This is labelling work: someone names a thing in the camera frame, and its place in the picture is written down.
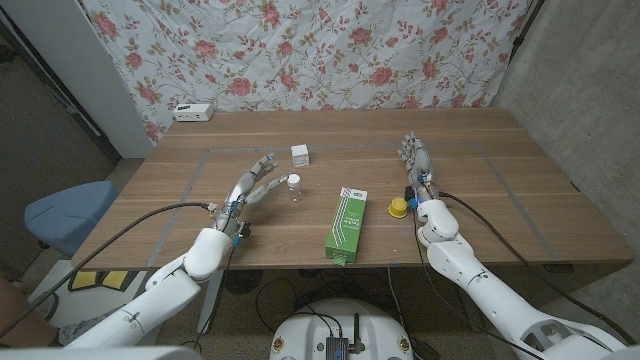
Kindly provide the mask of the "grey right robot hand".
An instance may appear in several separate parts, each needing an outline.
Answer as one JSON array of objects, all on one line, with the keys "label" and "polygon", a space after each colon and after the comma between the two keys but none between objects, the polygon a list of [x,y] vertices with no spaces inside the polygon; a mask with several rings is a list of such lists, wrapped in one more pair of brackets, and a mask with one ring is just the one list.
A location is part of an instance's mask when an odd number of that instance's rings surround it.
[{"label": "grey right robot hand", "polygon": [[406,135],[397,151],[406,171],[409,188],[418,202],[439,198],[434,167],[422,140],[414,133]]}]

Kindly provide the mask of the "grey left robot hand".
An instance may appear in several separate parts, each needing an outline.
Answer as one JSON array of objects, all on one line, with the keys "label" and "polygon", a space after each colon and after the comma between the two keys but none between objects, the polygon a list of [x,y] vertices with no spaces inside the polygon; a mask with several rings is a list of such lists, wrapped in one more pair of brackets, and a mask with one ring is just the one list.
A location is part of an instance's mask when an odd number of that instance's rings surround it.
[{"label": "grey left robot hand", "polygon": [[279,166],[273,161],[273,157],[273,153],[266,154],[238,179],[223,204],[214,211],[211,222],[213,229],[230,235],[245,205],[260,202],[270,191],[286,182],[288,176],[281,175],[255,188],[266,175]]}]

